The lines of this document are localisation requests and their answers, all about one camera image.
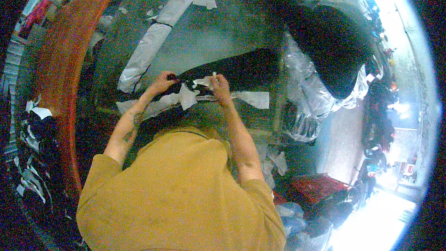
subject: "tattoo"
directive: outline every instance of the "tattoo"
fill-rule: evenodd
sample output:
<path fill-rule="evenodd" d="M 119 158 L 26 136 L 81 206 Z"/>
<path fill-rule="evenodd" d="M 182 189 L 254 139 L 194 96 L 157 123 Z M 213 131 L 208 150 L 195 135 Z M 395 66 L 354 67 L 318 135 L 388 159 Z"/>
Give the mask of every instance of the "tattoo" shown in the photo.
<path fill-rule="evenodd" d="M 142 118 L 144 117 L 144 113 L 145 113 L 145 110 L 147 109 L 147 107 L 148 107 L 148 104 L 144 107 L 144 110 L 142 112 L 136 113 L 133 115 L 133 126 L 130 129 L 130 131 L 128 131 L 124 135 L 124 137 L 122 137 L 122 140 L 124 142 L 130 142 L 130 139 L 133 136 L 133 132 L 135 131 L 135 129 L 138 129 L 139 125 L 142 122 Z"/>

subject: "person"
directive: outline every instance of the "person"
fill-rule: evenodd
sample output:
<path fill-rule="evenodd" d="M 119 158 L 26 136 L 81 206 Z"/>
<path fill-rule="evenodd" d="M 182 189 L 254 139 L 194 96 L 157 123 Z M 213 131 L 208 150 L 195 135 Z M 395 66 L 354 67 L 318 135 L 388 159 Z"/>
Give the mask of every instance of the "person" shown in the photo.
<path fill-rule="evenodd" d="M 176 82 L 170 74 L 157 77 L 94 156 L 76 215 L 82 237 L 92 250 L 283 250 L 281 218 L 223 75 L 210 82 L 239 184 L 224 144 L 192 126 L 158 135 L 122 171 L 148 104 Z"/>

